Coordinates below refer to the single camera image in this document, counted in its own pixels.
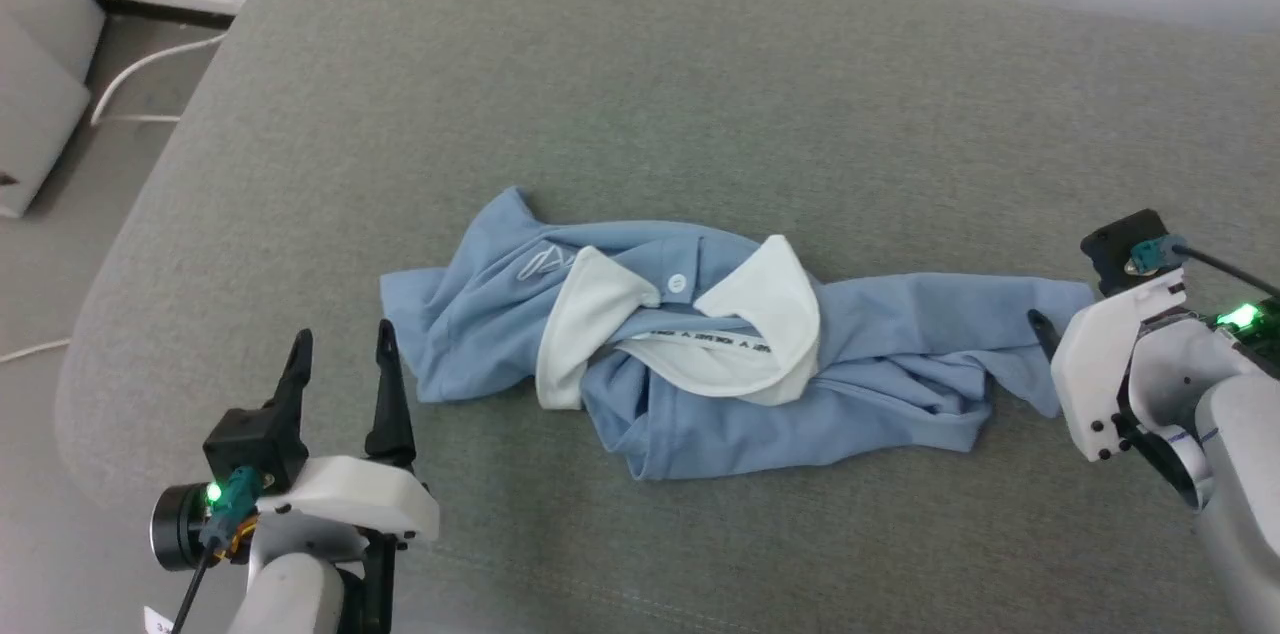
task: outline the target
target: embroidered logo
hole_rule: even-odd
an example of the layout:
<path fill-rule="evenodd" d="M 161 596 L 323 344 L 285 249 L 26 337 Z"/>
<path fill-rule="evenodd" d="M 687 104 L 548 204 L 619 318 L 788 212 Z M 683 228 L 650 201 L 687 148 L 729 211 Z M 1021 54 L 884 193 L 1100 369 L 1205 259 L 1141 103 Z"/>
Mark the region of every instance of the embroidered logo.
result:
<path fill-rule="evenodd" d="M 557 269 L 563 269 L 573 264 L 573 259 L 577 255 L 564 256 L 564 250 L 559 248 L 559 245 L 548 245 L 547 248 L 535 254 L 529 264 L 516 274 L 517 282 L 524 282 L 535 274 L 550 274 Z"/>

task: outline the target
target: camera lens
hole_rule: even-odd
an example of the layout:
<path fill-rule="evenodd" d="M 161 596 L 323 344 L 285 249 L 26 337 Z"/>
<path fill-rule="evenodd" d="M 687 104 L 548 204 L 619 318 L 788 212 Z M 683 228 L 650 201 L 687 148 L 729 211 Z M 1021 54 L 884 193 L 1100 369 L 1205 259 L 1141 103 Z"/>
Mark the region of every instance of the camera lens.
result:
<path fill-rule="evenodd" d="M 209 483 L 169 487 L 151 512 L 151 553 L 169 571 L 196 569 L 205 553 L 200 529 L 209 514 L 207 491 Z"/>

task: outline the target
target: white collar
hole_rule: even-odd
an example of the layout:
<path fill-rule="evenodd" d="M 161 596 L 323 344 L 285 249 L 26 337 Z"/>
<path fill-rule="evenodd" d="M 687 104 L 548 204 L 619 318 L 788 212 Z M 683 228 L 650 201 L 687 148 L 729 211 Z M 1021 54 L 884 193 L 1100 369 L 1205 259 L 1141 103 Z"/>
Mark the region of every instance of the white collar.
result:
<path fill-rule="evenodd" d="M 660 301 L 658 288 L 595 247 L 579 251 L 538 348 L 535 387 L 543 409 L 580 409 L 589 357 L 637 307 Z M 690 393 L 767 406 L 799 398 L 818 371 L 818 300 L 786 237 L 765 240 L 692 306 L 708 316 L 740 316 L 759 332 L 765 347 L 652 336 L 617 347 Z"/>

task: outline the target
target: green led light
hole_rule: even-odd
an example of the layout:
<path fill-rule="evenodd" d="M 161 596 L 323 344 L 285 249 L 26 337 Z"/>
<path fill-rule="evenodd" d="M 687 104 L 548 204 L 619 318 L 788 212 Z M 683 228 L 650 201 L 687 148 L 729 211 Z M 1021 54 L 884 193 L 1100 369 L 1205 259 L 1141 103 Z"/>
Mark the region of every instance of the green led light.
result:
<path fill-rule="evenodd" d="M 1219 316 L 1217 323 L 1220 325 L 1235 324 L 1235 328 L 1244 329 L 1245 327 L 1252 327 L 1253 320 L 1256 320 L 1260 314 L 1262 313 L 1258 311 L 1258 307 L 1253 306 L 1252 304 L 1245 304 L 1230 314 L 1224 314 Z"/>

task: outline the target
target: black cable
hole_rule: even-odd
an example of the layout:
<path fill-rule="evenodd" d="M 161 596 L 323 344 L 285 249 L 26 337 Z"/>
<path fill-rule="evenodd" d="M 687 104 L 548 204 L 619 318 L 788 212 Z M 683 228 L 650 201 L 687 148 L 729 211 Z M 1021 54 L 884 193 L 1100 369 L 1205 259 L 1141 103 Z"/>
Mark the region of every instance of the black cable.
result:
<path fill-rule="evenodd" d="M 1280 287 L 1263 282 L 1262 279 L 1258 279 L 1253 274 L 1249 274 L 1248 272 L 1243 272 L 1235 266 L 1231 266 L 1230 264 L 1222 261 L 1216 256 L 1204 254 L 1199 250 L 1194 250 L 1193 247 L 1185 245 L 1174 245 L 1172 250 L 1174 254 L 1180 254 L 1183 256 L 1189 256 L 1190 259 L 1194 259 L 1197 261 L 1203 261 L 1204 264 L 1211 265 L 1212 269 L 1217 269 L 1225 274 L 1230 274 L 1231 277 L 1235 277 L 1236 279 L 1244 282 L 1245 284 L 1261 288 L 1263 292 L 1276 298 L 1280 298 Z"/>
<path fill-rule="evenodd" d="M 182 625 L 187 621 L 191 602 L 196 601 L 196 590 L 200 589 L 200 580 L 205 579 L 209 565 L 214 564 L 214 549 L 215 547 L 205 547 L 205 556 L 200 557 L 200 566 L 196 567 L 196 574 L 191 576 L 191 584 L 187 584 L 187 593 L 182 597 L 182 606 L 178 607 L 178 616 L 173 620 L 170 634 L 182 634 Z"/>

